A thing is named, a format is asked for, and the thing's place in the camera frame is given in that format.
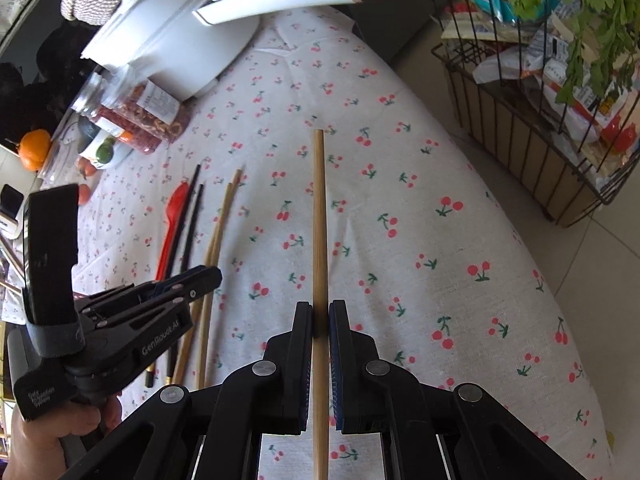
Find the person left hand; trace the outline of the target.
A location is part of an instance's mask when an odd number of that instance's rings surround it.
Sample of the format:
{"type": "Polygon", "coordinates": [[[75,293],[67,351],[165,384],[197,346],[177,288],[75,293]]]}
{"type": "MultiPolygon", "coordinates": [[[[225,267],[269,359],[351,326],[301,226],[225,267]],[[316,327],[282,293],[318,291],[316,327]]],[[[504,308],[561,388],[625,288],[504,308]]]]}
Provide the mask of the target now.
{"type": "Polygon", "coordinates": [[[61,440],[83,437],[100,425],[113,430],[122,421],[122,406],[110,396],[102,408],[73,402],[60,405],[32,422],[19,410],[12,416],[12,443],[2,479],[56,480],[67,470],[61,440]]]}

